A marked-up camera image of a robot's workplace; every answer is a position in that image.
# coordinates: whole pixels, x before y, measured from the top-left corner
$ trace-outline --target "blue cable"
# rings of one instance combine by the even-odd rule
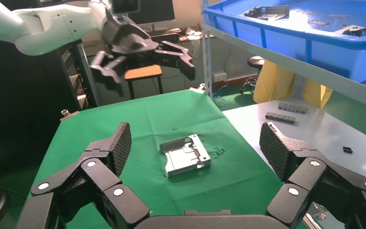
[[[213,101],[214,101],[215,105],[217,105],[218,107],[221,107],[221,106],[225,105],[225,103],[226,103],[226,100],[221,97],[221,89],[226,88],[226,87],[228,87],[228,86],[227,85],[222,86],[220,89],[218,89],[217,93],[213,93]],[[222,105],[218,105],[216,102],[217,99],[222,99],[224,101],[224,103]]]

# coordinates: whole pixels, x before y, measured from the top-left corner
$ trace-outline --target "white robotic arm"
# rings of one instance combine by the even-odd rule
[[[101,30],[105,17],[104,5],[94,0],[88,7],[62,4],[14,11],[0,3],[0,40],[14,43],[26,55],[41,55]]]
[[[62,4],[14,11],[0,3],[0,40],[15,44],[26,55],[35,56],[98,29],[109,53],[98,52],[90,68],[96,81],[109,89],[121,93],[118,84],[127,70],[153,64],[179,68],[193,80],[195,70],[188,49],[166,41],[156,43],[133,21],[120,15],[138,8],[139,0],[112,0],[111,4],[107,0],[91,0],[88,7]]]

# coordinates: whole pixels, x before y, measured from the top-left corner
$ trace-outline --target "white table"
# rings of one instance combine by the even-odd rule
[[[298,114],[279,110],[280,102],[301,105],[309,111]],[[295,117],[295,124],[268,120],[265,118],[267,112]],[[264,122],[273,122],[287,137],[308,141],[332,162],[366,176],[366,135],[305,101],[289,98],[240,107],[223,114],[267,164],[260,150],[260,130]],[[353,153],[343,152],[344,146],[352,148]],[[330,214],[326,214],[326,220],[320,224],[324,229],[342,228]]]

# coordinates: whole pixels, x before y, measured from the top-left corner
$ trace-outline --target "power outlet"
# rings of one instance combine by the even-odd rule
[[[214,74],[214,82],[226,81],[226,73]]]

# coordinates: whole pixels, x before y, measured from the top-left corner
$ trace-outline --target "black cabinet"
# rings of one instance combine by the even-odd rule
[[[1,2],[10,10],[41,5],[34,0]],[[60,124],[61,110],[72,113],[97,105],[80,46],[76,42],[27,56],[0,41],[0,169],[40,163]],[[84,95],[83,103],[78,95]]]

